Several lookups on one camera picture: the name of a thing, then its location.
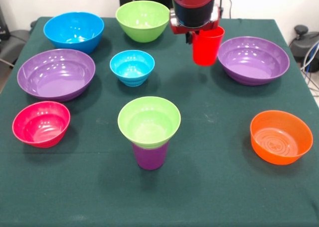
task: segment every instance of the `orange bowl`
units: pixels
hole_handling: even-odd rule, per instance
[[[251,144],[256,154],[275,165],[295,162],[313,145],[310,128],[298,117],[284,111],[259,113],[250,124]]]

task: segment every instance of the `purple bowl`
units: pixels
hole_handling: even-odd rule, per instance
[[[55,49],[31,57],[19,69],[19,86],[28,94],[50,101],[79,96],[95,73],[92,58],[72,49]]]
[[[244,85],[269,83],[289,68],[289,57],[278,45],[268,40],[241,36],[221,44],[218,59],[225,72]]]

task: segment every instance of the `bowl rim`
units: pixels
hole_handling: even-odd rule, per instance
[[[161,143],[161,142],[163,142],[163,141],[165,141],[165,140],[169,140],[169,139],[178,131],[178,129],[179,129],[179,127],[180,127],[180,124],[181,124],[181,114],[180,114],[180,111],[179,111],[178,107],[177,107],[174,103],[172,103],[171,101],[169,101],[169,100],[167,100],[167,99],[165,99],[165,98],[163,98],[163,97],[159,97],[159,96],[142,96],[142,97],[139,97],[139,98],[135,98],[135,99],[133,99],[132,101],[126,103],[126,104],[121,108],[121,110],[120,110],[120,112],[119,112],[119,114],[118,114],[118,127],[119,127],[121,133],[122,133],[128,140],[130,140],[130,141],[133,142],[133,143],[141,143],[141,142],[135,140],[134,138],[128,137],[128,136],[124,133],[124,131],[123,131],[123,129],[121,128],[121,125],[120,125],[120,117],[121,117],[121,114],[122,114],[122,112],[124,111],[124,109],[127,108],[127,106],[130,105],[131,103],[133,103],[133,102],[135,102],[135,101],[138,101],[138,100],[140,100],[140,99],[153,99],[153,98],[163,100],[163,101],[168,102],[169,104],[172,105],[172,107],[173,107],[173,108],[177,111],[177,113],[178,113],[178,125],[177,125],[177,127],[172,131],[172,133],[171,133],[170,135],[168,135],[167,138],[165,138],[165,139],[163,139],[163,140],[160,140],[160,141],[158,141],[158,142],[155,142],[155,143],[154,143],[154,142],[147,142],[147,143],[142,143],[142,144],[143,144],[143,145],[155,145],[155,144]]]
[[[156,3],[157,5],[164,7],[164,9],[166,9],[166,10],[168,11],[168,13],[167,13],[167,14],[168,14],[168,15],[167,15],[167,20],[165,20],[165,21],[161,22],[160,24],[158,24],[158,25],[156,25],[156,26],[153,26],[153,27],[136,27],[136,26],[131,26],[131,25],[127,25],[127,24],[123,23],[121,20],[119,20],[118,13],[119,13],[124,7],[126,7],[126,6],[128,6],[128,5],[131,5],[131,4],[134,3],[134,2]],[[121,25],[123,25],[123,26],[129,27],[129,28],[133,28],[133,29],[138,29],[138,30],[151,30],[151,29],[155,29],[155,28],[158,28],[158,27],[160,27],[160,26],[163,26],[163,25],[167,24],[167,23],[169,22],[169,12],[170,12],[170,11],[169,11],[169,8],[168,8],[167,6],[161,4],[160,2],[151,1],[151,0],[137,0],[137,1],[128,2],[128,3],[126,3],[126,4],[122,5],[122,6],[120,6],[120,7],[116,10],[116,12],[115,12],[115,18],[116,18],[116,20],[117,20]]]
[[[270,44],[272,44],[272,45],[275,45],[275,46],[284,54],[285,58],[288,60],[288,64],[287,64],[287,66],[284,68],[284,70],[283,70],[281,73],[279,73],[278,75],[276,75],[276,76],[271,76],[271,77],[267,77],[267,78],[249,77],[249,76],[245,76],[245,75],[239,74],[239,73],[237,73],[237,72],[234,72],[232,69],[228,68],[227,65],[225,65],[225,63],[221,60],[222,58],[220,57],[220,54],[219,54],[219,52],[218,52],[217,58],[218,58],[219,62],[223,65],[223,67],[224,67],[225,69],[227,69],[227,70],[230,71],[231,73],[236,74],[236,75],[238,75],[238,76],[248,78],[249,80],[256,80],[256,81],[258,81],[258,80],[265,80],[265,81],[266,81],[266,80],[274,80],[274,79],[276,79],[276,78],[278,78],[278,77],[284,75],[284,74],[288,71],[288,69],[289,69],[289,67],[290,67],[290,59],[289,59],[288,54],[285,52],[285,50],[284,50],[283,48],[281,48],[279,45],[277,45],[276,43],[274,43],[274,42],[272,42],[272,41],[269,41],[269,40],[266,40],[266,39],[261,38],[261,37],[256,37],[256,36],[237,36],[237,37],[233,37],[233,38],[230,38],[230,39],[224,41],[224,42],[220,45],[219,50],[221,49],[221,47],[222,47],[224,44],[226,44],[226,43],[228,43],[228,42],[230,42],[230,41],[232,41],[232,40],[240,39],[240,38],[259,39],[259,40],[261,40],[261,41],[264,41],[264,42],[270,43]]]
[[[259,116],[261,116],[261,115],[263,115],[263,114],[265,114],[265,113],[270,113],[270,112],[273,112],[273,113],[282,113],[282,114],[288,115],[288,116],[290,116],[290,117],[292,117],[292,118],[297,119],[298,121],[300,121],[300,122],[303,124],[303,126],[306,128],[306,130],[310,133],[311,143],[310,143],[310,145],[307,147],[307,149],[306,149],[304,152],[302,152],[302,153],[300,153],[300,154],[298,154],[298,155],[294,155],[294,156],[278,155],[278,154],[276,154],[276,153],[274,153],[274,152],[269,151],[268,149],[264,148],[263,146],[261,146],[261,145],[259,145],[259,144],[257,143],[258,146],[260,146],[260,148],[262,148],[263,150],[267,151],[268,153],[270,153],[270,154],[272,154],[272,155],[275,155],[275,156],[278,156],[278,157],[281,157],[281,158],[290,159],[290,158],[301,157],[301,156],[303,156],[304,154],[306,154],[306,153],[312,148],[312,146],[313,146],[313,144],[314,144],[314,136],[313,136],[313,133],[312,133],[310,127],[309,127],[301,118],[299,118],[298,116],[295,116],[294,114],[291,114],[291,113],[289,113],[289,112],[287,112],[287,111],[281,111],[281,110],[266,110],[266,111],[259,112],[257,115],[254,116],[254,118],[253,118],[253,119],[251,120],[251,122],[250,122],[250,136],[251,136],[251,138],[255,139],[255,138],[254,138],[254,135],[253,135],[253,131],[252,131],[253,122],[254,122]]]
[[[111,65],[113,59],[114,59],[117,55],[119,55],[119,54],[122,54],[122,53],[125,53],[125,52],[132,52],[132,51],[139,52],[139,53],[143,53],[143,54],[146,54],[147,56],[151,57],[151,59],[152,59],[152,61],[153,61],[153,64],[152,64],[151,69],[150,69],[147,73],[145,73],[145,74],[143,74],[143,75],[141,75],[141,76],[138,76],[138,77],[125,77],[125,76],[123,76],[123,75],[120,75],[120,74],[116,73],[115,70],[113,70],[112,65]],[[122,77],[122,78],[126,78],[126,79],[136,79],[136,78],[141,78],[141,77],[143,77],[143,76],[149,75],[149,74],[154,70],[154,67],[155,67],[155,60],[154,60],[154,58],[152,57],[152,55],[150,55],[150,54],[149,54],[148,52],[146,52],[146,51],[135,50],[135,49],[125,50],[125,51],[118,52],[118,53],[116,53],[116,54],[111,58],[111,60],[110,60],[110,70],[111,70],[116,76],[119,76],[119,77]]]
[[[25,111],[25,110],[27,110],[28,108],[30,108],[31,106],[36,106],[36,105],[45,104],[45,103],[57,104],[57,105],[61,106],[64,110],[67,111],[67,113],[68,113],[68,120],[67,120],[67,123],[66,123],[65,127],[63,128],[63,130],[62,130],[58,135],[56,135],[56,136],[54,136],[54,137],[52,137],[52,138],[50,138],[50,139],[48,139],[48,140],[41,141],[41,142],[26,141],[26,140],[21,139],[19,136],[17,136],[17,134],[16,134],[15,131],[14,131],[14,123],[16,122],[18,116],[19,116],[23,111]],[[26,144],[29,144],[29,145],[33,145],[33,144],[40,145],[40,144],[43,144],[43,143],[50,142],[50,141],[54,140],[56,137],[58,137],[59,135],[61,135],[62,133],[64,133],[64,132],[67,130],[67,128],[69,127],[70,121],[71,121],[71,113],[70,113],[69,109],[68,109],[65,105],[63,105],[62,103],[56,102],[56,101],[40,101],[40,102],[35,102],[35,103],[31,104],[31,105],[28,105],[28,106],[24,107],[22,110],[20,110],[20,111],[16,114],[16,116],[15,116],[13,122],[12,122],[12,132],[13,132],[14,136],[15,136],[18,140],[20,140],[21,142],[23,142],[23,143],[26,143]]]
[[[64,94],[64,95],[60,95],[60,96],[50,96],[50,97],[48,97],[48,96],[41,96],[41,95],[37,95],[37,94],[31,93],[29,90],[24,89],[24,88],[22,87],[21,83],[19,82],[19,78],[18,78],[18,77],[19,77],[19,73],[22,71],[22,67],[23,67],[28,61],[30,61],[30,60],[36,58],[37,56],[39,56],[39,55],[41,55],[41,54],[44,54],[44,53],[47,53],[47,52],[55,52],[55,51],[72,51],[72,52],[78,52],[78,53],[80,53],[81,55],[87,56],[87,57],[89,58],[89,60],[92,62],[92,66],[93,66],[93,73],[92,73],[92,76],[90,77],[90,79],[88,80],[88,82],[87,82],[84,86],[82,86],[81,88],[77,89],[76,91],[72,91],[72,92],[70,92],[70,93],[67,93],[67,94]],[[34,96],[34,97],[36,97],[36,98],[63,98],[63,97],[65,97],[65,96],[68,96],[68,95],[70,95],[70,94],[72,94],[72,93],[75,93],[75,92],[81,90],[82,88],[84,88],[85,86],[87,86],[87,85],[92,81],[92,79],[93,79],[93,77],[94,77],[94,75],[95,75],[95,72],[96,72],[95,62],[94,62],[94,60],[93,60],[88,54],[86,54],[86,53],[84,53],[84,52],[82,52],[82,51],[74,50],[74,49],[59,48],[59,49],[52,49],[52,50],[48,50],[48,51],[43,51],[43,52],[38,53],[37,55],[34,55],[34,56],[30,57],[27,61],[25,61],[25,62],[20,66],[20,68],[19,68],[19,70],[18,70],[18,72],[17,72],[17,74],[16,74],[16,78],[17,78],[17,82],[18,82],[18,85],[20,86],[20,88],[21,88],[23,91],[25,91],[26,93],[28,93],[29,95],[31,95],[31,96]]]
[[[90,38],[90,39],[88,39],[88,40],[81,41],[81,42],[72,42],[72,43],[69,43],[69,42],[64,42],[64,41],[57,41],[57,40],[55,40],[55,39],[49,37],[49,35],[48,35],[47,32],[45,31],[45,30],[46,30],[46,27],[47,27],[47,25],[48,25],[48,23],[52,22],[55,18],[64,16],[64,15],[81,14],[81,13],[85,13],[85,14],[89,14],[89,15],[95,16],[95,17],[97,17],[97,18],[101,21],[101,23],[102,23],[102,28],[101,28],[101,30],[100,30],[94,37],[92,37],[92,38]],[[60,14],[60,15],[57,15],[57,16],[54,16],[54,17],[50,18],[50,19],[45,23],[45,25],[44,25],[44,27],[43,27],[43,33],[44,33],[44,35],[46,36],[46,38],[48,38],[48,39],[51,40],[51,41],[54,41],[54,42],[56,42],[56,43],[70,44],[70,45],[71,45],[71,44],[77,44],[77,43],[86,43],[86,42],[88,42],[88,41],[94,39],[95,37],[99,36],[99,35],[103,32],[104,28],[105,28],[105,24],[104,24],[104,22],[103,22],[103,19],[100,18],[99,16],[97,16],[97,15],[91,13],[91,12],[87,12],[87,11],[70,11],[70,12],[65,12],[65,13],[62,13],[62,14]]]

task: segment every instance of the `purple cup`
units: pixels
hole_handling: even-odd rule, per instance
[[[31,57],[17,74],[28,94],[50,101],[69,101],[79,96],[95,74],[93,59],[77,50],[54,49]]]
[[[145,170],[155,170],[164,164],[169,142],[155,149],[144,149],[132,143],[138,165]]]
[[[225,41],[217,56],[231,78],[250,86],[263,85],[279,78],[290,65],[289,57],[281,47],[252,36]]]

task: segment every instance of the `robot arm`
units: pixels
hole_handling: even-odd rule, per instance
[[[170,27],[174,34],[211,30],[218,26],[219,10],[214,0],[172,0]]]

